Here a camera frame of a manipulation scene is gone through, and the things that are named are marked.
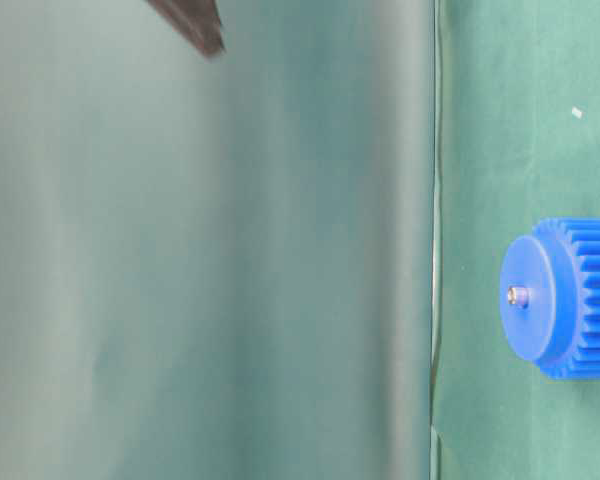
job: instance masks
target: metal screw head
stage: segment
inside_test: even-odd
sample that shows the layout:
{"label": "metal screw head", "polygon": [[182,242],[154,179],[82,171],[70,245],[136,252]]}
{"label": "metal screw head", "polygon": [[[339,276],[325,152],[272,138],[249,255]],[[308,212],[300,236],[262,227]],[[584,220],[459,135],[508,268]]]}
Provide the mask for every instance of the metal screw head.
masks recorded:
{"label": "metal screw head", "polygon": [[529,304],[529,291],[524,287],[509,287],[507,301],[509,305],[525,308]]}

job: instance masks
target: green fabric backdrop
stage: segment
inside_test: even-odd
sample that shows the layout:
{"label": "green fabric backdrop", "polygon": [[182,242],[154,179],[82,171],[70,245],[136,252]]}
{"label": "green fabric backdrop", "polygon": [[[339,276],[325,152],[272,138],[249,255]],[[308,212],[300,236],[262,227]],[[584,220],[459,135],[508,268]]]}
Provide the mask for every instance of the green fabric backdrop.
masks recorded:
{"label": "green fabric backdrop", "polygon": [[600,1],[441,0],[438,13],[438,473],[600,479],[600,382],[519,360],[497,295],[516,236],[547,216],[600,217]]}

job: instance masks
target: dark object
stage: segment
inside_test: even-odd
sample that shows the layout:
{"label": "dark object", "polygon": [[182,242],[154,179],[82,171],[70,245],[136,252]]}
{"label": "dark object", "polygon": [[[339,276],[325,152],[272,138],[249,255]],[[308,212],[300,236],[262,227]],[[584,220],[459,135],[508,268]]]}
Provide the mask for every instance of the dark object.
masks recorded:
{"label": "dark object", "polygon": [[516,354],[549,377],[600,378],[600,220],[550,218],[513,242],[500,314]]}
{"label": "dark object", "polygon": [[147,0],[205,57],[224,51],[215,0]]}

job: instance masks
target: green cloth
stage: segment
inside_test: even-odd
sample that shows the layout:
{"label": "green cloth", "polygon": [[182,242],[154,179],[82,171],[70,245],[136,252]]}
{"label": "green cloth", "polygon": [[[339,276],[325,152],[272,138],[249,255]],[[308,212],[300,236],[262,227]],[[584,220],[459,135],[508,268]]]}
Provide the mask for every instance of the green cloth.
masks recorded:
{"label": "green cloth", "polygon": [[0,480],[427,476],[432,4],[218,3],[0,0]]}
{"label": "green cloth", "polygon": [[441,0],[438,14],[438,473],[600,479],[600,381],[518,359],[497,292],[508,244],[535,222],[600,217],[600,1]]}

